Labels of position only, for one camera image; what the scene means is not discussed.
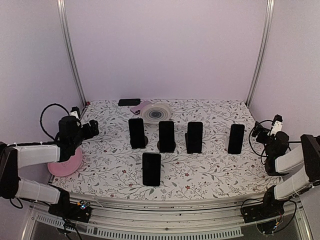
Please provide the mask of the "teal phone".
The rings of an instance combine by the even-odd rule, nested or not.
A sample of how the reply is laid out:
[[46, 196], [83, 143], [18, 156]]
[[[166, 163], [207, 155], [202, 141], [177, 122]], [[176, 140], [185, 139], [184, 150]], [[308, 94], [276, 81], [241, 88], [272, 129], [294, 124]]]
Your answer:
[[142, 154], [142, 183], [148, 187], [159, 187], [161, 182], [161, 155], [144, 152]]

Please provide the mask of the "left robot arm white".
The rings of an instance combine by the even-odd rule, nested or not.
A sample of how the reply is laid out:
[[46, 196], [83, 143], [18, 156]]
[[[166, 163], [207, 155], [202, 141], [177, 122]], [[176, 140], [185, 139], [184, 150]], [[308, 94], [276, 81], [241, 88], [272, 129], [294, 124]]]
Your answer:
[[49, 178], [47, 164], [68, 162], [76, 156], [85, 140], [99, 134], [97, 120], [82, 124], [73, 115], [58, 122], [53, 141], [0, 144], [0, 196], [4, 199], [25, 199], [54, 205], [63, 216], [74, 213], [69, 193], [45, 183]]

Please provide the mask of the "small black phone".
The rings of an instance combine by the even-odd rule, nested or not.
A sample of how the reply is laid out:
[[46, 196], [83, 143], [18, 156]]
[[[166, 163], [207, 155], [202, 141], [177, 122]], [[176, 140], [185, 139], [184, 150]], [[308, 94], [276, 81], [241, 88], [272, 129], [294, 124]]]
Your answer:
[[201, 153], [203, 143], [203, 123], [194, 121], [187, 125], [187, 153]]

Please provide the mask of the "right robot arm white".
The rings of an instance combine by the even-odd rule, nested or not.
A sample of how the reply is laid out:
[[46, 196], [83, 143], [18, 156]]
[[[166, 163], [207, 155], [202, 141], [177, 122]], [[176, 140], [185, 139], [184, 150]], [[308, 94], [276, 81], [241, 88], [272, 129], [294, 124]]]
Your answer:
[[[270, 122], [270, 128], [263, 123]], [[320, 182], [320, 137], [303, 134], [297, 141], [291, 141], [281, 130], [278, 120], [255, 122], [248, 140], [255, 138], [263, 145], [264, 169], [267, 175], [282, 177], [283, 180], [265, 192], [258, 213], [269, 218], [278, 210], [278, 204], [298, 196]]]

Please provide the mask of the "black round folding stand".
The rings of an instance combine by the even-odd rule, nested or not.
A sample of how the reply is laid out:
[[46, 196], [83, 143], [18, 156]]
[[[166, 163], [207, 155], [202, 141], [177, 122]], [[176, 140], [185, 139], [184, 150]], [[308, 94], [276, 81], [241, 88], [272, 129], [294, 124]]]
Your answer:
[[132, 149], [145, 149], [148, 144], [148, 138], [144, 136], [141, 139], [131, 138], [130, 145]]

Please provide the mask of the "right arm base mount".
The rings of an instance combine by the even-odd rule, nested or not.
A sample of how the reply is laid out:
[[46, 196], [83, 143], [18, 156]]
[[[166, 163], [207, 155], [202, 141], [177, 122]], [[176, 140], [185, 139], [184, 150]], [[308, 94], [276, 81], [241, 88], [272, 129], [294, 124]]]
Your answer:
[[259, 204], [244, 206], [245, 202], [253, 201], [253, 198], [246, 199], [241, 207], [240, 213], [245, 223], [251, 223], [269, 218], [277, 217], [285, 213], [285, 200], [277, 200], [275, 198], [275, 186], [270, 187], [264, 194]]

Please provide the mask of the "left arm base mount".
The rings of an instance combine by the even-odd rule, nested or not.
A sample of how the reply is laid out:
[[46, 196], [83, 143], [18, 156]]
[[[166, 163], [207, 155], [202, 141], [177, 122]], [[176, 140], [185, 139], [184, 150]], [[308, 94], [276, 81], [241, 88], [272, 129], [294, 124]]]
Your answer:
[[88, 223], [92, 213], [91, 203], [84, 200], [72, 203], [69, 192], [62, 188], [58, 188], [58, 191], [60, 193], [58, 202], [50, 204], [48, 213], [67, 220]]

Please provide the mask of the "black clamp phone stand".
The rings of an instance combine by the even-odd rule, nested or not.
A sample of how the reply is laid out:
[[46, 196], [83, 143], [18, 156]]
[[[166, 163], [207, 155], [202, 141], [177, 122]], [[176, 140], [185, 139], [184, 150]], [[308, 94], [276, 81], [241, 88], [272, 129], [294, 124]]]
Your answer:
[[202, 134], [185, 133], [186, 151], [188, 154], [201, 154], [203, 138]]

